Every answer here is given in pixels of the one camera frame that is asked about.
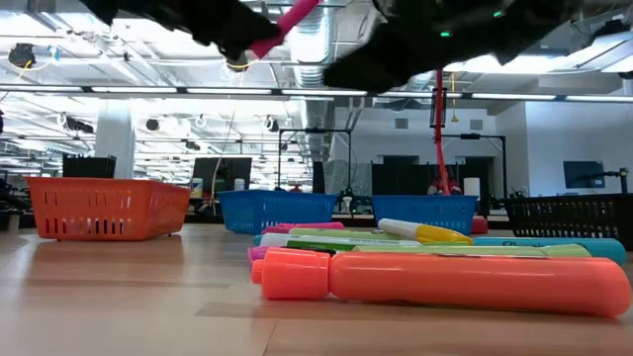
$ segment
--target yellow marker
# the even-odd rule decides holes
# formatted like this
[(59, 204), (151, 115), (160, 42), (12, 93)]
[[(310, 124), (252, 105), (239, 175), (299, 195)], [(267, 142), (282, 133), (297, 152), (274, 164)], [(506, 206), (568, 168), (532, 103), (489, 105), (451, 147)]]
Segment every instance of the yellow marker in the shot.
[(460, 232), (424, 223), (382, 219), (378, 222), (378, 227), (384, 232), (415, 239), (421, 243), (467, 242), (469, 245), (473, 244), (473, 240), (470, 237)]

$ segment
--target wooden table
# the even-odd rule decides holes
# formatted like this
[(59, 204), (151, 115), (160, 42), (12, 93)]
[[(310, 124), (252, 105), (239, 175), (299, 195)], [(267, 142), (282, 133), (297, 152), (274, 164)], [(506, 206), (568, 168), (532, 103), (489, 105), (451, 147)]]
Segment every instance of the wooden table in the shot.
[(631, 311), (604, 320), (266, 302), (249, 283), (249, 243), (211, 224), (132, 243), (0, 234), (1, 354), (633, 355)]

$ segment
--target blue basket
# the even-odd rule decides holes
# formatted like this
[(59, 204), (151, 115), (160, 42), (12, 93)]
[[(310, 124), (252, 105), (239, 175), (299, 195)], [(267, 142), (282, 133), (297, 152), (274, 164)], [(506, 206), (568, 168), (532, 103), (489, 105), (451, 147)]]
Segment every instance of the blue basket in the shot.
[(471, 234), (476, 196), (374, 196), (374, 216)]
[(226, 229), (258, 234), (278, 223), (332, 221), (335, 195), (274, 191), (239, 191), (218, 194)]

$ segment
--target green marker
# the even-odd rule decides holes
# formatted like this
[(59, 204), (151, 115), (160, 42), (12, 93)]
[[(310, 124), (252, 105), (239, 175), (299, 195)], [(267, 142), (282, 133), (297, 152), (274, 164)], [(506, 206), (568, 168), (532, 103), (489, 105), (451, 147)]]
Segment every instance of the green marker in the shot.
[(356, 252), (393, 252), (393, 253), (442, 253), (470, 254), (489, 256), (525, 256), (525, 257), (591, 257), (582, 246), (577, 244), (549, 247), (529, 246), (356, 246)]
[(321, 248), (334, 251), (351, 251), (356, 246), (420, 246), (417, 241), (388, 240), (375, 238), (351, 238), (351, 237), (327, 237), (327, 236), (301, 236), (287, 233), (264, 233), (260, 246), (268, 247), (301, 247)]
[(343, 238), (361, 238), (361, 239), (406, 239), (398, 235), (386, 233), (380, 230), (373, 231), (352, 231), (346, 229), (324, 229), (324, 228), (293, 228), (291, 234), (301, 236), (323, 236), (323, 237), (343, 237)]

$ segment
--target orange basket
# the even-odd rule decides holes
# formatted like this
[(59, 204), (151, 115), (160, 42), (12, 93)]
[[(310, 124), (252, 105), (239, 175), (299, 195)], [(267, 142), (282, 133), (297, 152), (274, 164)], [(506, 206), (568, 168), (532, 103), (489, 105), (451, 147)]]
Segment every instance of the orange basket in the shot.
[(144, 240), (182, 228), (189, 190), (128, 179), (27, 178), (41, 238)]

